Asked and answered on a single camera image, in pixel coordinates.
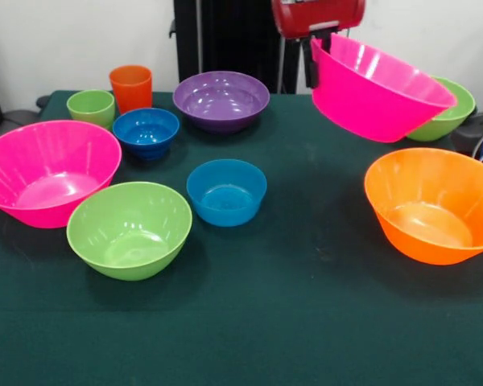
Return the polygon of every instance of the pink bowl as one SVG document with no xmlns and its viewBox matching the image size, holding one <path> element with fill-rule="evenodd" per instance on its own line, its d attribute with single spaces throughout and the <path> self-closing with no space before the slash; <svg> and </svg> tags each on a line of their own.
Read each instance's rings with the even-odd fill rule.
<svg viewBox="0 0 483 386">
<path fill-rule="evenodd" d="M 0 209 L 36 228 L 65 227 L 76 206 L 109 186 L 117 139 L 100 126 L 47 121 L 0 137 Z"/>
<path fill-rule="evenodd" d="M 312 40 L 319 85 L 313 103 L 337 125 L 377 142 L 395 142 L 456 105 L 442 84 L 356 40 L 332 34 L 330 54 Z"/>
</svg>

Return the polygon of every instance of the green cup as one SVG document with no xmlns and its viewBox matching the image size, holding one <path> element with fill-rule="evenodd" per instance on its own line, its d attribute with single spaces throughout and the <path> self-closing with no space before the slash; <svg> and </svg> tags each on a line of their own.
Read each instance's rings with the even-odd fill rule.
<svg viewBox="0 0 483 386">
<path fill-rule="evenodd" d="M 73 212 L 66 235 L 73 251 L 106 276 L 135 281 L 156 275 L 177 256 L 192 228 L 192 210 L 158 183 L 119 183 Z"/>
<path fill-rule="evenodd" d="M 86 90 L 68 98 L 66 107 L 73 119 L 111 130 L 114 122 L 114 96 L 104 90 Z"/>
<path fill-rule="evenodd" d="M 415 141 L 436 141 L 444 135 L 451 133 L 456 127 L 462 124 L 465 118 L 468 117 L 476 107 L 476 101 L 474 100 L 473 95 L 462 85 L 451 82 L 449 79 L 438 78 L 436 76 L 433 76 L 433 79 L 440 82 L 447 90 L 452 92 L 456 97 L 458 104 L 437 115 L 428 123 L 420 126 L 417 130 L 407 136 Z"/>
</svg>

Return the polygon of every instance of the green bowl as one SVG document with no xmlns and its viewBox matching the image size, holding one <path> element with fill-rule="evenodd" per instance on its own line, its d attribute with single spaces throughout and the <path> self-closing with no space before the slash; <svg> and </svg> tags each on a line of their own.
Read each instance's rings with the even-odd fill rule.
<svg viewBox="0 0 483 386">
<path fill-rule="evenodd" d="M 445 110 L 440 115 L 431 119 L 428 123 L 420 126 L 417 130 L 410 133 L 407 137 L 415 141 L 429 142 L 442 138 L 444 135 L 451 133 L 456 127 L 461 125 L 466 117 L 476 107 L 476 101 L 473 95 L 458 83 L 451 82 L 445 78 L 433 76 L 450 92 L 454 94 L 458 100 L 455 107 Z"/>
<path fill-rule="evenodd" d="M 66 235 L 90 267 L 120 280 L 156 275 L 177 256 L 192 227 L 182 195 L 158 183 L 120 183 L 72 213 Z"/>
</svg>

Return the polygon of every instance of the blue bowl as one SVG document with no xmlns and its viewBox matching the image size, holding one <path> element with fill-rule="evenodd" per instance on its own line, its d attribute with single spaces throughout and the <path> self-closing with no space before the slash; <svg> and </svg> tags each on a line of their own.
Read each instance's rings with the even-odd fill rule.
<svg viewBox="0 0 483 386">
<path fill-rule="evenodd" d="M 137 109 L 113 123 L 113 134 L 127 151 L 152 161 L 167 153 L 179 127 L 179 119 L 167 110 Z"/>
<path fill-rule="evenodd" d="M 250 220 L 266 193 L 266 177 L 256 166 L 237 159 L 217 159 L 197 167 L 186 183 L 199 217 L 218 227 Z"/>
</svg>

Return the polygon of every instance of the orange bowl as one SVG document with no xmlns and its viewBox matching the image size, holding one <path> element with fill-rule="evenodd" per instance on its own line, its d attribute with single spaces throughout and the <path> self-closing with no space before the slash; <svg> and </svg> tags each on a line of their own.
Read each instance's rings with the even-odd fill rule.
<svg viewBox="0 0 483 386">
<path fill-rule="evenodd" d="M 370 166 L 365 193 L 390 243 L 412 259 L 450 265 L 483 252 L 483 163 L 398 150 Z"/>
</svg>

